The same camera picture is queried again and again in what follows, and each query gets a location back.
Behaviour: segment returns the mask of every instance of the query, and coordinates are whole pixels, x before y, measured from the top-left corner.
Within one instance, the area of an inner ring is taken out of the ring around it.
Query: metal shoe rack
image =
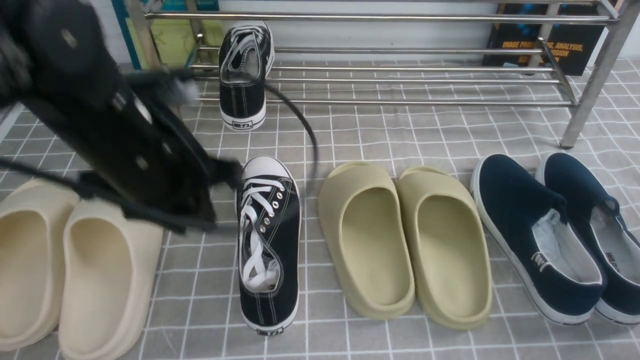
[[[448,3],[477,3],[473,0],[441,0]],[[501,0],[482,0],[481,3],[504,3]],[[560,146],[570,149],[584,127],[593,106],[600,95],[600,91],[620,54],[625,41],[640,13],[640,0],[624,0],[618,13],[608,0],[509,0],[508,3],[536,3],[548,4],[546,15],[437,15],[437,14],[339,14],[339,13],[282,13],[282,12],[199,12],[196,0],[186,0],[186,12],[146,12],[140,0],[127,0],[127,9],[136,29],[138,40],[143,49],[147,64],[155,69],[163,68],[154,37],[150,30],[152,19],[187,19],[191,21],[195,46],[186,64],[187,67],[198,70],[212,70],[201,79],[217,79],[218,66],[211,62],[217,57],[217,47],[210,46],[202,31],[201,20],[265,20],[265,21],[323,21],[323,22],[485,22],[485,23],[517,23],[541,24],[540,33],[534,49],[457,49],[457,48],[361,48],[361,47],[276,47],[276,53],[295,54],[442,54],[442,55],[486,55],[509,54],[531,55],[528,67],[432,67],[423,65],[412,66],[276,66],[275,71],[284,72],[444,72],[444,73],[473,73],[484,74],[485,78],[452,79],[442,78],[393,78],[393,79],[346,79],[346,78],[279,78],[270,81],[279,83],[348,83],[348,84],[404,84],[420,83],[425,85],[548,85],[556,86],[561,94],[560,100],[513,101],[513,100],[467,100],[467,99],[426,99],[426,100],[311,100],[292,99],[298,104],[323,105],[375,105],[375,106],[538,106],[565,107],[572,114],[564,131]],[[561,4],[590,4],[597,8],[598,15],[556,15]],[[554,24],[606,26],[608,34],[596,58],[591,77],[577,99],[567,77],[558,67],[552,51],[547,45],[547,38]],[[546,59],[551,67],[537,67],[541,59]],[[496,74],[545,74],[545,78],[496,78]],[[202,98],[203,103],[218,102],[214,98]]]

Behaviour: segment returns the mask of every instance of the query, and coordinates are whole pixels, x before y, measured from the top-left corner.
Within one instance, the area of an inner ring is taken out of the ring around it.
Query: white wall
[[[129,62],[129,54],[122,40],[120,27],[111,7],[111,1],[92,0],[96,6],[113,57],[120,63]],[[334,12],[334,13],[457,13],[493,14],[495,4],[482,3],[423,3],[381,1],[251,1],[220,0],[220,8],[229,11],[255,12]],[[278,46],[326,46],[326,47],[484,47],[490,24],[464,23],[366,23],[366,22],[270,22]],[[640,57],[640,20],[636,21],[632,35],[621,57]],[[368,56],[288,55],[301,60],[364,60]],[[398,59],[398,55],[387,56]]]

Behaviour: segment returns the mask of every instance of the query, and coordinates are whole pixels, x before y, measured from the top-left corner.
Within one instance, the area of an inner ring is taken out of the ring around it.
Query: black high-top sneaker
[[[220,111],[225,125],[249,131],[264,122],[267,106],[264,82],[275,52],[271,31],[265,22],[242,22],[225,35],[218,53],[220,65]],[[247,73],[250,81],[239,73]]]
[[[298,187],[278,160],[257,156],[244,167],[236,207],[244,320],[258,334],[280,334],[298,311]]]

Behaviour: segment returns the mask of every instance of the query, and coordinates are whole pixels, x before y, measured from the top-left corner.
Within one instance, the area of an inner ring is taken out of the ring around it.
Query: shoe insole
[[[80,220],[70,236],[65,300],[71,312],[64,317],[75,336],[69,337],[68,346],[77,353],[90,353],[113,338],[123,321],[131,256],[123,234],[104,220]]]
[[[591,226],[596,239],[607,258],[607,261],[620,275],[628,280],[640,284],[640,259],[637,258],[637,249],[631,239],[626,238],[620,225],[608,215],[608,211],[595,208],[591,216]]]
[[[49,265],[40,214],[20,211],[0,220],[0,337],[23,334],[38,320]]]
[[[457,199],[432,196],[420,205],[418,230],[422,265],[440,309],[460,317],[480,313],[489,279],[473,212]]]
[[[367,301],[397,304],[410,288],[402,227],[389,190],[373,188],[356,195],[342,219],[346,265]]]
[[[550,263],[558,272],[573,281],[602,281],[595,262],[571,227],[562,223],[558,211],[551,209],[533,225],[531,231],[540,251],[547,258],[546,263],[539,264],[540,271]]]

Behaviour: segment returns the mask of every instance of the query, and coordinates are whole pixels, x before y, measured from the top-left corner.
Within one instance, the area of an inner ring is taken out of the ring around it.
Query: cream slide sandal
[[[453,329],[483,324],[491,311],[491,267],[471,194],[423,166],[407,169],[396,187],[422,310]]]
[[[318,216],[340,286],[362,316],[394,318],[415,298],[396,188],[384,168],[343,164],[324,181]]]
[[[64,232],[67,276],[60,351],[68,360],[111,360],[138,340],[147,318],[163,230],[85,200]]]
[[[33,344],[58,324],[62,234],[78,201],[74,192],[30,181],[0,203],[0,351]]]

